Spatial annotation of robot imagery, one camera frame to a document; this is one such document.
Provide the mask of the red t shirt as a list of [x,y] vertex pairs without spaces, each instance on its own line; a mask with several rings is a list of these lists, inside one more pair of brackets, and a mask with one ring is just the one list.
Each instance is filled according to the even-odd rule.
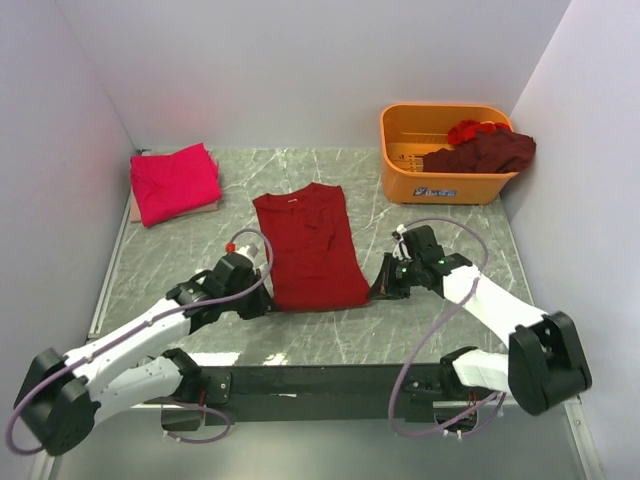
[[341,187],[310,183],[253,200],[275,255],[274,301],[283,312],[358,308],[368,303]]

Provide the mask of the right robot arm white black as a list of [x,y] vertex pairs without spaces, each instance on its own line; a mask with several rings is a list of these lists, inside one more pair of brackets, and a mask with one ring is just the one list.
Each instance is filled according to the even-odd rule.
[[497,354],[464,347],[445,355],[430,389],[452,399],[473,388],[496,391],[539,415],[592,387],[577,328],[567,314],[534,307],[463,255],[445,254],[428,225],[399,225],[392,235],[396,245],[383,257],[370,299],[401,300],[413,288],[424,288],[470,313],[507,348]]

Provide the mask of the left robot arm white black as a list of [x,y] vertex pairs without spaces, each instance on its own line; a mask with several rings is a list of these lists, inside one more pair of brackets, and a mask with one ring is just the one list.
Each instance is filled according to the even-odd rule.
[[33,358],[14,404],[39,449],[60,456],[107,418],[141,402],[173,397],[186,402],[200,388],[200,368],[184,353],[138,361],[187,337],[226,312],[242,319],[266,314],[272,302],[256,266],[257,248],[231,248],[211,270],[175,285],[149,310],[110,334],[59,354]]

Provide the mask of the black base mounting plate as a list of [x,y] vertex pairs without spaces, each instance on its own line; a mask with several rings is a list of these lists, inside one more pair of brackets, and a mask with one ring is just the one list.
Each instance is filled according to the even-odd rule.
[[[199,380],[173,398],[240,422],[386,419],[399,364],[204,367]],[[435,363],[414,364],[396,399],[394,417],[432,423],[442,402],[468,406],[490,395],[447,386]]]

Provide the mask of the folded pink t shirt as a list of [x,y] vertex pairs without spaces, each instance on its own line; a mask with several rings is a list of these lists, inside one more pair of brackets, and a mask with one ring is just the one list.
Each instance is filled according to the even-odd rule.
[[218,165],[203,143],[170,154],[134,155],[130,183],[144,227],[218,202]]

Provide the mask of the orange plastic basket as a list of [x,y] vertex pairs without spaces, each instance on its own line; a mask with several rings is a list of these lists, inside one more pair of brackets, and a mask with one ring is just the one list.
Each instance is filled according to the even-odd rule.
[[447,133],[463,120],[510,125],[501,111],[485,105],[400,103],[380,114],[381,182],[397,204],[486,205],[514,178],[504,174],[430,173],[424,156],[448,149]]

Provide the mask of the bright red cloth in basket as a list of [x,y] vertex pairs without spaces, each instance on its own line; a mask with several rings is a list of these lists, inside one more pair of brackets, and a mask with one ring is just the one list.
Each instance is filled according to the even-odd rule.
[[447,142],[451,146],[458,146],[474,140],[479,133],[491,134],[498,130],[511,131],[512,128],[502,122],[463,120],[449,129]]

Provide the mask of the dark maroon t shirt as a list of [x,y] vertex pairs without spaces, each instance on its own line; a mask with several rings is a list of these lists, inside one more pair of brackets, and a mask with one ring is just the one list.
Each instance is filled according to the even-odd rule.
[[536,142],[509,130],[479,133],[453,149],[442,148],[423,157],[429,173],[506,174],[522,172],[533,162]]

